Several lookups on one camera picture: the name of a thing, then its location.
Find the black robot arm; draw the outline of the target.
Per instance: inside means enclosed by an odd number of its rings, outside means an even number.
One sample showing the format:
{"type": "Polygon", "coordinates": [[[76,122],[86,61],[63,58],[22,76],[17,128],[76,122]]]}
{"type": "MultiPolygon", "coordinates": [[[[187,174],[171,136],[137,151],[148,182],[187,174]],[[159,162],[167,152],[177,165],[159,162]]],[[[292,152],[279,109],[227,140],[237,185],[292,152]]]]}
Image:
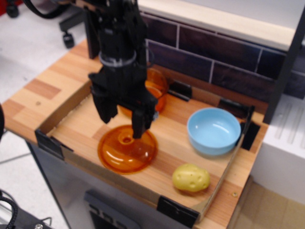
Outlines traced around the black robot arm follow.
{"type": "Polygon", "coordinates": [[[93,13],[102,68],[91,73],[91,92],[102,121],[108,123],[117,106],[132,112],[133,137],[139,139],[151,126],[157,99],[145,87],[147,26],[135,0],[85,0],[93,13]]]}

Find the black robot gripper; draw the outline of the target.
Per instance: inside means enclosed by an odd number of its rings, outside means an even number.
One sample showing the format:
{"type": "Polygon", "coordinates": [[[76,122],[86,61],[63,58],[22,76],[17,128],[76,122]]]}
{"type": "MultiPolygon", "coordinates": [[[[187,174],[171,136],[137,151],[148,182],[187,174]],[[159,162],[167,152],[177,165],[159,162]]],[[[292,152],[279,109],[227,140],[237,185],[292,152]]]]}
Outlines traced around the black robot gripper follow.
{"type": "Polygon", "coordinates": [[[140,139],[151,127],[157,100],[145,88],[151,63],[135,61],[122,67],[104,65],[98,73],[89,74],[91,93],[100,119],[109,123],[120,105],[132,113],[133,138],[140,139]]]}

